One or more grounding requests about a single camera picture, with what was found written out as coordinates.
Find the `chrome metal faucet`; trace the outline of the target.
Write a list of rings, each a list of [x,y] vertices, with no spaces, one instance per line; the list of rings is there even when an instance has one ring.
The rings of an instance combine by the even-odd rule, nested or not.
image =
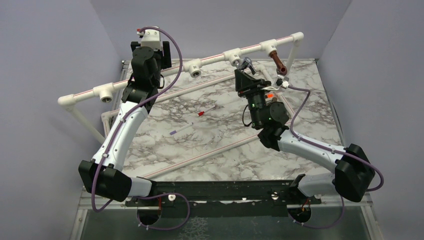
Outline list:
[[[254,68],[254,66],[253,66],[253,62],[252,62],[252,60],[249,58],[249,57],[245,57],[244,59],[243,59],[243,61],[239,64],[239,66],[237,67],[237,69],[238,70],[240,70],[240,71],[245,71],[246,69],[249,69],[250,70],[250,73],[252,74],[252,75],[255,75],[256,74],[256,70],[255,70],[255,68]]]

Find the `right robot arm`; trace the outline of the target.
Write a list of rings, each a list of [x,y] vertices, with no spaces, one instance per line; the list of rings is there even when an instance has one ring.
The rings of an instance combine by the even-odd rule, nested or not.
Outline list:
[[[317,175],[299,175],[288,190],[292,202],[300,204],[317,195],[340,195],[351,202],[362,200],[376,170],[360,146],[326,144],[300,135],[286,125],[289,116],[282,102],[266,103],[270,81],[256,79],[239,69],[234,71],[234,76],[235,91],[247,99],[251,127],[260,131],[260,142],[268,149],[297,155],[328,170]]]

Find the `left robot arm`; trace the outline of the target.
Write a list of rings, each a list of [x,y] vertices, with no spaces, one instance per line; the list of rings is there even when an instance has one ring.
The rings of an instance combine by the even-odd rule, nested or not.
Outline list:
[[[137,45],[132,48],[132,74],[123,90],[118,116],[101,148],[90,161],[82,160],[78,172],[87,192],[122,202],[128,197],[138,196],[144,205],[157,200],[157,191],[152,182],[125,175],[122,170],[136,131],[147,118],[163,89],[161,71],[170,68],[170,43],[160,44],[161,50]]]

